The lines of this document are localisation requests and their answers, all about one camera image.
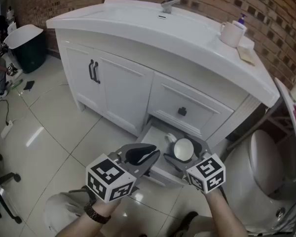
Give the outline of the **soap dispenser with purple pump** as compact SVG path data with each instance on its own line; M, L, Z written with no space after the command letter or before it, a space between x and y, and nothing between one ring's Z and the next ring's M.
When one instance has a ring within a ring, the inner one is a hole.
M237 21L236 20L232 21L232 24L234 26L236 26L242 30L242 35L244 35L247 31L247 27L245 26L245 17L246 17L246 15L241 13L240 18Z

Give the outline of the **white cabinet drawer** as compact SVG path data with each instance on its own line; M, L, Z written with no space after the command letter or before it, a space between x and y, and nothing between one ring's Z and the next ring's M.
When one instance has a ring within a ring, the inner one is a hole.
M150 118L137 139L137 143L153 144L160 150L157 162L151 167L148 175L144 177L167 188L178 188L188 184L184 180L183 172L177 171L164 158L164 154L169 154L168 144L165 135L171 133L177 139L186 138L187 133L157 119Z
M185 117L178 109L185 107ZM207 140L234 110L176 79L155 72L148 113L190 134Z

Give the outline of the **person's leg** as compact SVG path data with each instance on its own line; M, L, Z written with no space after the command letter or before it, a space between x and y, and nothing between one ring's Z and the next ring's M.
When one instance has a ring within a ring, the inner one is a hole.
M215 226L211 217L192 211L182 219L179 227L169 237L211 237L214 231Z
M84 213L88 203L95 203L86 191L61 192L51 196L45 204L43 218L53 237Z

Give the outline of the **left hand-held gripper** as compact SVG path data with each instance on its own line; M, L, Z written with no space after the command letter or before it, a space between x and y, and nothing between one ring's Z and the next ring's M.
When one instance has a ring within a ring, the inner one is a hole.
M131 194L140 181L138 176L145 175L157 162L160 150L155 150L155 145L134 143L100 155L87 166L87 187L105 203Z

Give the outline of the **person's right forearm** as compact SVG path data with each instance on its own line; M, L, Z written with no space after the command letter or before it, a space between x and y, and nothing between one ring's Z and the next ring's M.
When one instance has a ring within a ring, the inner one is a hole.
M219 190L205 194L218 237L248 237L248 233L235 216Z

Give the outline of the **white toilet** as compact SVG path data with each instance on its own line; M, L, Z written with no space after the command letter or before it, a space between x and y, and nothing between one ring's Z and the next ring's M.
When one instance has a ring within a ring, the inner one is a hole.
M252 234L288 232L296 220L296 187L285 177L284 165L273 139L255 131L228 155L227 202Z

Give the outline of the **white ceramic mug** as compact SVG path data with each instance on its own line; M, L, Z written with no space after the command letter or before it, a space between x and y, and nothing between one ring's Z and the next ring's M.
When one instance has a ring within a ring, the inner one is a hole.
M173 134L165 135L165 141L168 144L170 156L180 160L188 161L194 154L194 146L192 142L186 138L177 139Z

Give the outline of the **white cup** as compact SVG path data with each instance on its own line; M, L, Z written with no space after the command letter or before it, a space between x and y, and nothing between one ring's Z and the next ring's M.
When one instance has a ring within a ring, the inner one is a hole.
M220 28L219 39L226 45L236 48L239 45L241 38L244 36L247 27L238 21L223 22Z

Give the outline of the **dark wristwatch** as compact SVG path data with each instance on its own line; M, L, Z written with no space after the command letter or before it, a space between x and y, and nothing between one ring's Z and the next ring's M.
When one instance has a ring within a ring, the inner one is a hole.
M84 212L87 214L89 218L91 218L93 221L100 223L102 225L106 224L110 219L111 216L104 217L101 214L97 213L93 208L92 208L92 203L88 202L84 206Z

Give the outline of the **grey metal rack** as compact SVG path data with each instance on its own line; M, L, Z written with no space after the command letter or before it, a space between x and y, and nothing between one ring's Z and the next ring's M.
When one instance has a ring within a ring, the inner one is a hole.
M231 144L226 148L226 152L230 153L259 129L270 135L276 143L280 143L292 134L293 124L283 99L279 99L271 108L260 104L245 121L227 136L227 140Z

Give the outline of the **person's left forearm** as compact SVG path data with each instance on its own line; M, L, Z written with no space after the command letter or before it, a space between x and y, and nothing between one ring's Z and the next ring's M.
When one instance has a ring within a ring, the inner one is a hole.
M111 216L120 205L121 199L104 203L96 201L92 208L104 217ZM56 237L96 237L102 228L102 224L93 221L84 212L79 218L63 228Z

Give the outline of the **black bin with white lid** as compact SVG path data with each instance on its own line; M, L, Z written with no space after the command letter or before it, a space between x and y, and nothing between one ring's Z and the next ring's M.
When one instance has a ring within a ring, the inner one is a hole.
M25 74L37 70L46 60L45 32L33 24L14 30L5 38L4 43L12 51Z

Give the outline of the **white vanity cabinet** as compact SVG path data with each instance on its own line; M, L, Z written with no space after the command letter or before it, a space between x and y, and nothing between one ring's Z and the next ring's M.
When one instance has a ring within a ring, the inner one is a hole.
M168 51L224 77L268 107L280 96L251 39L243 36L240 46L250 50L252 65L219 39L220 23L181 8L167 14L158 3L105 0L48 19L46 25L112 35Z
M148 113L148 102L155 72L201 91L234 110L205 140L209 146L215 146L229 135L260 105L257 98L224 77L150 45L71 29L57 29L56 38L78 107L91 108L135 136L142 133L149 117L154 117ZM90 79L91 59L99 64L100 84Z

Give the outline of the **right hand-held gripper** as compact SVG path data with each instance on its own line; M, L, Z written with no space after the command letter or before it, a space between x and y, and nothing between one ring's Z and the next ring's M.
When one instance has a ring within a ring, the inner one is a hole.
M206 141L189 134L186 138L194 147L194 155L190 159L183 161L170 154L163 156L177 171L183 172L184 180L208 194L225 182L225 165L217 154L211 153Z

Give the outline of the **white power strip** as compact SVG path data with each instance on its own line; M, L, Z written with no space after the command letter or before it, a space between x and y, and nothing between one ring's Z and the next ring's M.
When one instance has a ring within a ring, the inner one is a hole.
M8 133L10 132L10 130L12 129L12 127L13 127L13 121L9 120L6 123L5 127L3 128L3 130L2 130L2 132L0 134L0 136L1 136L2 139L4 139L8 135Z

